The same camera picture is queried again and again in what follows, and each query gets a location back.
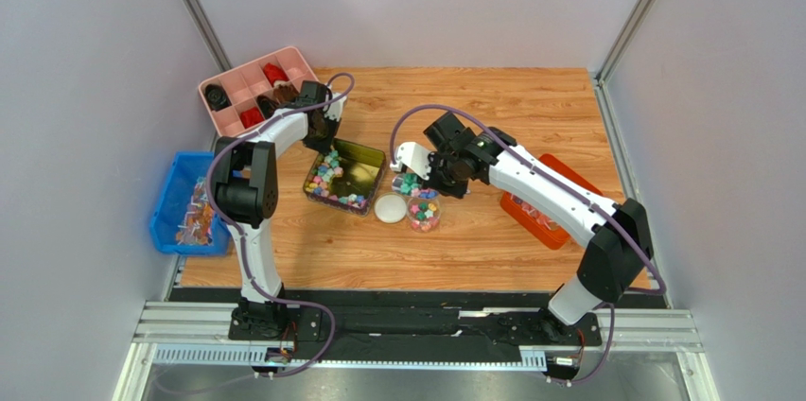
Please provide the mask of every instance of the white lid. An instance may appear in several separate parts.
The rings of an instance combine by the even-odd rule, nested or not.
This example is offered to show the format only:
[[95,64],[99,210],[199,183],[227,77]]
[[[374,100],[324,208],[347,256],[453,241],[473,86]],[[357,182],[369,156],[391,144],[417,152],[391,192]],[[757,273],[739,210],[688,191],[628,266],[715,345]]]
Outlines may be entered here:
[[375,201],[375,215],[384,223],[397,223],[406,216],[406,200],[395,193],[387,193]]

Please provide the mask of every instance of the wooden table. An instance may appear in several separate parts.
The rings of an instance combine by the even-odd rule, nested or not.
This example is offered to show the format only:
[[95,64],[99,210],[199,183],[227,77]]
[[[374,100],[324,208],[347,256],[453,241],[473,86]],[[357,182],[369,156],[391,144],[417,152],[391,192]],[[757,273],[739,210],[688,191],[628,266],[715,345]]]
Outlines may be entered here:
[[[321,68],[316,74],[327,80],[340,71],[356,77],[341,139],[388,150],[401,114],[443,103],[508,132],[535,156],[555,155],[605,196],[623,201],[584,69]],[[422,131],[439,115],[413,115],[397,142],[428,144]],[[479,182],[463,200],[441,199],[440,226],[427,234],[411,231],[407,222],[384,224],[372,213],[361,218],[323,207],[302,192],[314,158],[297,143],[279,160],[272,235],[287,288],[554,290],[579,265],[582,248],[571,242],[547,249],[500,208],[498,189]],[[390,189],[393,175],[387,172],[381,192]],[[237,258],[232,249],[224,257],[188,258],[181,283],[240,286]],[[649,287],[646,276],[634,286]]]

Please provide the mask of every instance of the pink organizer box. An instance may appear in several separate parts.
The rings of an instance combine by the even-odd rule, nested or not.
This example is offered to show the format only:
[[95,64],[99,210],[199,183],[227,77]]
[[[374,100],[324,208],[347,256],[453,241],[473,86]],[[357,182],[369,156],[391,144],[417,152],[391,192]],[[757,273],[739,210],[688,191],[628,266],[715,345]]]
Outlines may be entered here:
[[[302,87],[305,80],[318,81],[313,70],[302,57],[300,50],[294,46],[287,46],[283,49],[267,54],[262,58],[246,62],[243,65],[228,70],[220,75],[208,78],[199,84],[199,97],[204,108],[210,113],[213,125],[219,136],[238,136],[247,130],[257,127],[253,125],[249,129],[244,128],[240,120],[241,113],[257,107],[255,99],[264,95],[272,97],[272,85],[263,74],[263,67],[271,63],[283,69],[289,81],[293,83],[297,91]],[[204,88],[209,84],[217,84],[224,89],[230,99],[231,105],[220,110],[213,111],[204,98]]]

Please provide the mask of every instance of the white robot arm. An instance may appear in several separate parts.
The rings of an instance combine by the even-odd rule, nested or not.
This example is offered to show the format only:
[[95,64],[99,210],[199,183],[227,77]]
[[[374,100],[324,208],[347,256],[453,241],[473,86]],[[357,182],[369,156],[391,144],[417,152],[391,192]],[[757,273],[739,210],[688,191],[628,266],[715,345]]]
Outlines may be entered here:
[[[586,253],[577,273],[549,302],[549,311],[562,324],[579,322],[601,303],[615,303],[644,265],[609,221],[619,223],[651,258],[643,206],[634,200],[618,205],[587,191],[540,163],[506,133],[491,130],[512,153],[485,133],[477,136],[448,112],[424,131],[436,150],[403,143],[395,150],[391,168],[411,169],[425,187],[456,198],[464,195],[469,180],[480,180],[518,196],[565,229]],[[580,196],[589,205],[583,205]]]
[[[324,108],[326,101],[332,102]],[[333,101],[327,86],[305,81],[300,95],[274,112],[264,132],[230,150],[227,148],[234,144],[235,138],[223,137],[216,144],[216,154],[222,158],[213,167],[210,193],[221,213],[235,222],[227,228],[234,237],[242,286],[233,323],[247,336],[272,339],[288,324],[285,305],[266,303],[267,294],[273,298],[283,294],[272,247],[272,215],[278,201],[276,161],[297,141],[328,153],[342,120],[345,101],[346,96]],[[250,168],[249,179],[237,176],[246,166]]]

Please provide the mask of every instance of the blue plastic basket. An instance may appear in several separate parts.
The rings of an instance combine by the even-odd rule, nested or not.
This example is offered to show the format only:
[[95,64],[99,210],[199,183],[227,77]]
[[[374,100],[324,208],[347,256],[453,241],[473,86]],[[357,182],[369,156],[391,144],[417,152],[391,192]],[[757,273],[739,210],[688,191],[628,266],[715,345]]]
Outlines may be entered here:
[[213,242],[210,245],[177,245],[176,233],[193,196],[196,180],[207,174],[213,163],[212,152],[177,152],[149,230],[157,251],[187,256],[213,256],[227,253],[230,233],[218,215],[213,217]]

